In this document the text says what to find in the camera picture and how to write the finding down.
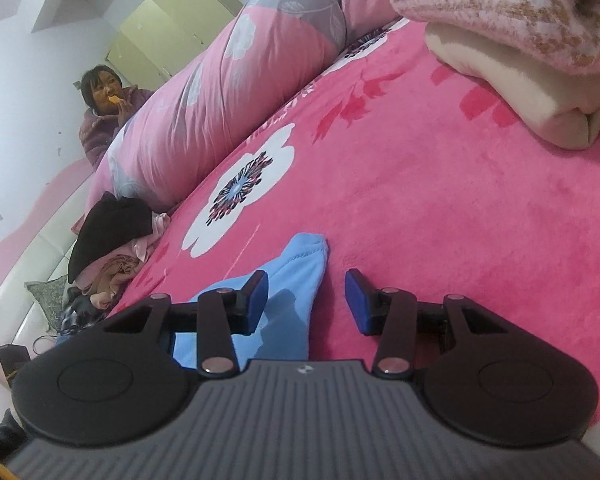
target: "cable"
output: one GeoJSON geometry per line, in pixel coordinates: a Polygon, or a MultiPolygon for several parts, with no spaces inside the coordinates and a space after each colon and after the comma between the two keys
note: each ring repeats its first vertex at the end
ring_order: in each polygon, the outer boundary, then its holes
{"type": "Polygon", "coordinates": [[[38,341],[40,341],[41,339],[45,339],[45,338],[50,338],[50,339],[52,339],[53,341],[55,341],[56,339],[58,339],[58,336],[56,336],[56,335],[51,335],[51,334],[45,334],[45,335],[41,335],[40,337],[36,338],[36,339],[35,339],[35,341],[33,342],[33,345],[31,345],[31,349],[33,350],[33,353],[34,353],[35,355],[40,355],[40,352],[38,352],[38,351],[36,350],[36,343],[37,343],[38,341]]]}

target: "gray patterned cushion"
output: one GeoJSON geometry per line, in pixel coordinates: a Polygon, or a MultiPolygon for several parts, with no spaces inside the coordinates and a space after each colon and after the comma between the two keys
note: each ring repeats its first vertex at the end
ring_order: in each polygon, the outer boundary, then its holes
{"type": "Polygon", "coordinates": [[[62,314],[62,294],[67,276],[61,276],[51,282],[26,282],[24,286],[42,307],[49,326],[58,332],[62,314]]]}

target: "pink pillow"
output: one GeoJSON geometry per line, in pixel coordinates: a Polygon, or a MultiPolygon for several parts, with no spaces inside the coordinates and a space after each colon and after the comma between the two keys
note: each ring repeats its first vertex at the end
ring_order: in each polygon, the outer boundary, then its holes
{"type": "Polygon", "coordinates": [[[163,212],[185,199],[346,44],[338,0],[250,0],[121,129],[87,211],[110,191],[163,212]]]}

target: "purple jacket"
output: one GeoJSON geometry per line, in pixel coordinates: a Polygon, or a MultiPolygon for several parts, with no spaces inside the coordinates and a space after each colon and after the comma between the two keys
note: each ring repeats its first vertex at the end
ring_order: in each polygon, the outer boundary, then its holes
{"type": "MultiPolygon", "coordinates": [[[[123,89],[125,99],[129,101],[136,113],[151,97],[150,90],[140,90],[137,86],[128,86],[123,89]]],[[[89,109],[84,113],[84,121],[80,127],[80,142],[84,148],[89,162],[96,170],[107,148],[116,137],[120,128],[117,115],[98,116],[89,109]]]]}

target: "woman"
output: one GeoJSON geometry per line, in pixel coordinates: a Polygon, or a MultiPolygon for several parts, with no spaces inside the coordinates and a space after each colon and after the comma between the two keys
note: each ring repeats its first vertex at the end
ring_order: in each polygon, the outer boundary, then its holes
{"type": "Polygon", "coordinates": [[[80,142],[96,170],[120,128],[153,94],[137,86],[122,88],[118,74],[106,65],[98,65],[82,76],[82,98],[89,109],[80,128],[80,142]]]}

